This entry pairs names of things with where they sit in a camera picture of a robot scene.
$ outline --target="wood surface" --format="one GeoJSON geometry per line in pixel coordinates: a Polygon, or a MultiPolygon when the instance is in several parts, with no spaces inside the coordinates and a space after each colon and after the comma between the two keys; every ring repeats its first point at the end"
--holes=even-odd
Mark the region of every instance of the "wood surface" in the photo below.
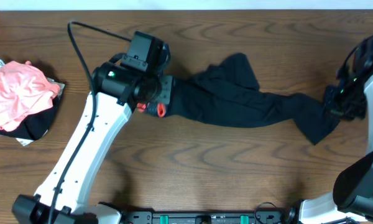
{"type": "MultiPolygon", "coordinates": [[[[45,180],[83,111],[89,88],[68,39],[70,19],[126,37],[135,30],[160,37],[173,55],[167,73],[179,77],[243,52],[262,91],[318,100],[348,52],[373,34],[373,11],[0,12],[0,58],[30,60],[67,84],[41,140],[22,147],[0,136],[0,223],[15,222],[14,200],[45,180]]],[[[74,33],[90,70],[126,47],[79,27],[74,33]]],[[[338,174],[364,155],[366,141],[366,119],[342,122],[313,146],[292,120],[242,129],[134,113],[98,172],[90,203],[155,210],[253,210],[267,201],[285,207],[331,191],[338,174]]]]}

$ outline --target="electronic device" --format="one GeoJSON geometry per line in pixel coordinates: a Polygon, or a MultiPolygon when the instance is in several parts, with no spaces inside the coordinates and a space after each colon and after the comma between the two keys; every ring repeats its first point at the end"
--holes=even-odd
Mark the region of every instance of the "electronic device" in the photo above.
{"type": "Polygon", "coordinates": [[[284,209],[248,212],[157,213],[122,211],[109,203],[88,205],[91,186],[113,139],[129,120],[136,104],[168,103],[171,77],[163,75],[170,60],[168,45],[148,34],[136,32],[132,40],[80,22],[70,22],[68,33],[89,80],[91,93],[67,147],[53,171],[34,196],[20,195],[12,212],[24,223],[108,224],[273,224],[373,222],[373,36],[347,57],[338,78],[339,86],[326,92],[326,109],[342,119],[364,117],[369,110],[369,144],[366,156],[340,173],[333,192],[296,202],[284,209]],[[87,27],[126,41],[126,54],[117,54],[93,77],[71,34],[71,25],[87,27]],[[352,70],[347,61],[355,53],[352,70]]]}

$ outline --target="wood grain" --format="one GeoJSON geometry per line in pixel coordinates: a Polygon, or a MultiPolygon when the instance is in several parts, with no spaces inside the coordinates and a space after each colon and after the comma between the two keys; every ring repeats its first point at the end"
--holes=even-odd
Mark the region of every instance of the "wood grain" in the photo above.
{"type": "MultiPolygon", "coordinates": [[[[132,37],[142,30],[167,41],[167,73],[185,77],[245,53],[262,91],[321,99],[348,52],[373,34],[373,11],[0,12],[0,58],[32,61],[67,84],[48,134],[30,146],[0,136],[0,223],[14,223],[18,194],[33,194],[52,170],[84,108],[88,85],[67,36],[70,19],[132,37]]],[[[90,70],[125,43],[74,29],[90,70]]],[[[367,121],[342,122],[312,146],[292,121],[264,128],[223,128],[181,117],[135,113],[111,146],[95,180],[98,201],[156,210],[282,207],[333,188],[364,155],[367,121]]]]}

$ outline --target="dark fabric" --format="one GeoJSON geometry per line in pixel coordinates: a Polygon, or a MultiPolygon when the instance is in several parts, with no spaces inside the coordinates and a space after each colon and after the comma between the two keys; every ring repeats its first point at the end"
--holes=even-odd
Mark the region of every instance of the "dark fabric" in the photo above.
{"type": "Polygon", "coordinates": [[[23,122],[13,131],[0,130],[0,135],[13,138],[22,138],[38,140],[49,129],[54,121],[55,114],[58,110],[59,99],[53,100],[53,107],[37,114],[28,115],[23,122]]]}
{"type": "Polygon", "coordinates": [[[189,80],[175,78],[166,116],[177,114],[206,124],[240,128],[293,119],[313,144],[339,123],[326,116],[322,103],[309,96],[261,93],[259,88],[247,57],[232,55],[189,80]]]}

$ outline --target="tabletop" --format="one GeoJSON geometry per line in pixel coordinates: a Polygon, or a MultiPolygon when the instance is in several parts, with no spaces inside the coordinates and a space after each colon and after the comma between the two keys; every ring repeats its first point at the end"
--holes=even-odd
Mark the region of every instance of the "tabletop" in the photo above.
{"type": "MultiPolygon", "coordinates": [[[[349,51],[373,34],[373,11],[51,11],[0,12],[0,58],[29,60],[66,83],[49,132],[23,147],[0,136],[0,223],[32,195],[67,145],[89,92],[67,35],[71,19],[132,37],[168,42],[167,74],[189,77],[242,52],[264,92],[305,93],[321,100],[349,51]]],[[[89,69],[127,44],[74,28],[89,69]]],[[[338,174],[364,156],[367,119],[343,121],[313,146],[292,120],[263,128],[225,128],[179,116],[135,112],[115,138],[94,182],[90,204],[173,210],[287,207],[332,191],[338,174]]]]}

